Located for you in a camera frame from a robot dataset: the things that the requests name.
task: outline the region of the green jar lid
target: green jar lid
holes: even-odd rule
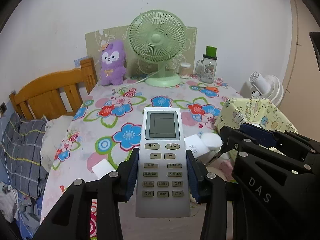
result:
[[[205,50],[205,55],[207,57],[216,57],[216,54],[217,54],[217,48],[207,46],[207,49]]]

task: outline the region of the white wall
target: white wall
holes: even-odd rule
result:
[[[196,60],[218,48],[217,76],[246,96],[254,71],[284,77],[291,44],[289,0],[23,0],[0,33],[0,103],[44,74],[86,56],[84,34],[128,25],[164,9],[198,28]]]

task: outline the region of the floral tablecloth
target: floral tablecloth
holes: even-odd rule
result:
[[[57,150],[46,184],[41,221],[78,178],[97,180],[92,167],[107,159],[117,168],[140,144],[143,109],[146,106],[179,107],[184,136],[215,132],[214,122],[229,97],[241,97],[222,79],[204,84],[191,75],[175,87],[156,88],[135,79],[120,86],[96,85],[76,113]],[[230,180],[232,165],[222,167]],[[96,202],[92,203],[91,238],[96,237]]]

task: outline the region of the white cloth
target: white cloth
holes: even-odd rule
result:
[[[50,120],[45,126],[40,155],[41,165],[47,172],[50,172],[57,149],[60,147],[72,118],[72,116],[63,115],[57,119]]]
[[[19,220],[17,209],[18,192],[2,181],[0,181],[0,189],[0,209],[4,218],[9,223],[12,223],[14,218]]]

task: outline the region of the green desk fan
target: green desk fan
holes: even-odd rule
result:
[[[178,85],[180,77],[166,71],[169,60],[177,57],[186,42],[185,26],[174,14],[152,10],[133,20],[128,30],[129,44],[144,61],[158,64],[158,72],[146,79],[154,87]]]

